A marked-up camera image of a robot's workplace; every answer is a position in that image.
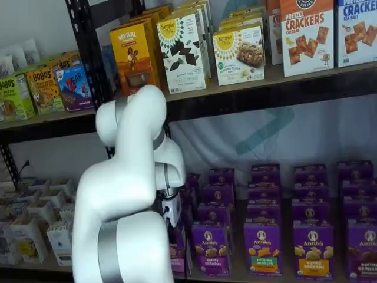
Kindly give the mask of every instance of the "robotic arm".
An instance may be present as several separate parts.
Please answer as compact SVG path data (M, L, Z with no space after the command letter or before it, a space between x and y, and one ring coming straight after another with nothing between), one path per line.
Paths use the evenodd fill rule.
M172 283L166 221L177 225L182 153L161 129L166 101L155 86L103 104L96 126L112 159L82 175L77 192L72 261L76 283ZM148 209L164 196L164 219Z

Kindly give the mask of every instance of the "cracker image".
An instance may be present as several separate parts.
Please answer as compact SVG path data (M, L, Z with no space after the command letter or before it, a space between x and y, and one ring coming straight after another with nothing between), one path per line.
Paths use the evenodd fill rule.
M358 50L358 41L355 34L350 34L344 37L346 43L347 54L355 52Z
M300 37L297 37L296 44L297 44L297 48L300 54L307 51L307 43L306 43L305 35L301 35Z
M372 46L377 35L377 27L375 25L370 25L363 39L363 43Z
M326 43L328 37L329 28L328 27L319 27L317 34L317 41L321 44Z
M318 46L318 41L314 40L313 38L310 38L307 45L307 51L305 51L304 54L306 56L309 56L310 58L313 58L314 54L316 53L317 46Z
M290 60L291 65L295 65L301 62L300 52L297 46L289 48L288 53L289 53L289 60Z
M353 26L353 30L356 35L356 40L360 41L363 40L366 34L366 29L365 29L365 22L362 21L356 25Z

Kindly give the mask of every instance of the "cracker box with blue text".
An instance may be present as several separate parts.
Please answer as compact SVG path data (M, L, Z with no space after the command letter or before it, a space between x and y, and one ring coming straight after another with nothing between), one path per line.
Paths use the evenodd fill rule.
M64 108L68 112L94 108L83 65L58 70L56 77Z
M377 1L338 0L338 67L377 61Z

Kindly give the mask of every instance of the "cracker box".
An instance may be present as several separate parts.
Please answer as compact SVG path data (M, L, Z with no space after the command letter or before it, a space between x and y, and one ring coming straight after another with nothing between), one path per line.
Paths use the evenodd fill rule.
M293 221L297 279L332 280L334 275L333 227Z
M231 266L226 227L220 222L194 222L193 239L200 270L209 276L229 276Z
M347 277L350 282L375 282L377 276L377 221L348 219Z
M271 45L271 59L273 65L283 63L282 23L280 20L280 1L267 0L267 14L269 16L269 38Z
M0 264L17 265L22 259L17 251L16 240L14 238L10 222L0 222Z
M37 222L31 217L19 217L11 223L18 251L25 262L40 264L48 256Z
M47 230L47 236L58 265L71 266L72 222L58 221Z
M332 0L280 0L284 76L334 68Z
M0 107L7 122L35 115L24 71L0 79Z
M219 85L264 79L260 24L227 29L213 35Z
M280 165L262 164L252 166L252 182L270 182L280 185Z
M282 276L280 227L276 223L255 223L246 219L243 233L250 274Z
M207 87L205 43L196 9L157 23L170 94Z
M145 22L114 29L110 32L110 38L125 95L135 94L147 84L160 87L153 30L149 30Z
M94 108L90 86L83 65L56 72L60 96L68 112Z
M370 0L337 1L338 67L377 61L377 7Z
M175 274L184 274L184 258L186 257L186 272L191 273L193 269L193 260L191 250L188 245L186 248L186 232L183 225L178 225L169 231L169 251L171 270Z
M324 164L296 166L294 171L296 183L323 182L327 184L328 182L328 171Z

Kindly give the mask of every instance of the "orange box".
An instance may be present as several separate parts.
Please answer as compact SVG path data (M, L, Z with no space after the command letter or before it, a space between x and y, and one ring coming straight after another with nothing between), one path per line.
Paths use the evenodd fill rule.
M147 21L131 22L110 31L124 95L136 93L146 84L160 87L153 31Z

